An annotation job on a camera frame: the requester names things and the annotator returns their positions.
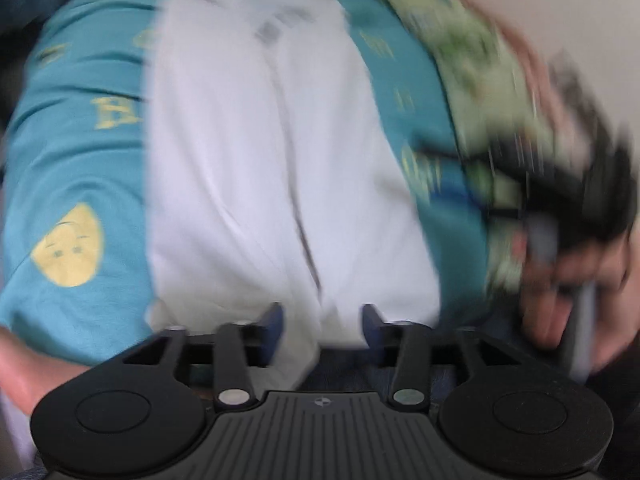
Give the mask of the person's left hand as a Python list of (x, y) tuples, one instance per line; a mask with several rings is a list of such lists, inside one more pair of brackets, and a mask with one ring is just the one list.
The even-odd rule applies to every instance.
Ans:
[(88, 366), (35, 352), (5, 327), (0, 337), (0, 384), (9, 400), (25, 415), (50, 391), (85, 373)]

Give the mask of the person's right hand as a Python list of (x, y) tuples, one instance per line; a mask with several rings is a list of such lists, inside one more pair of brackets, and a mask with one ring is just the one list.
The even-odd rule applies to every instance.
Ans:
[(545, 349), (556, 348), (574, 307), (572, 292), (593, 283), (598, 313), (590, 349), (591, 369), (598, 372), (618, 358), (639, 333), (639, 230), (603, 244), (585, 242), (558, 255), (554, 263), (525, 253), (525, 237), (515, 242), (524, 262), (520, 309), (526, 336)]

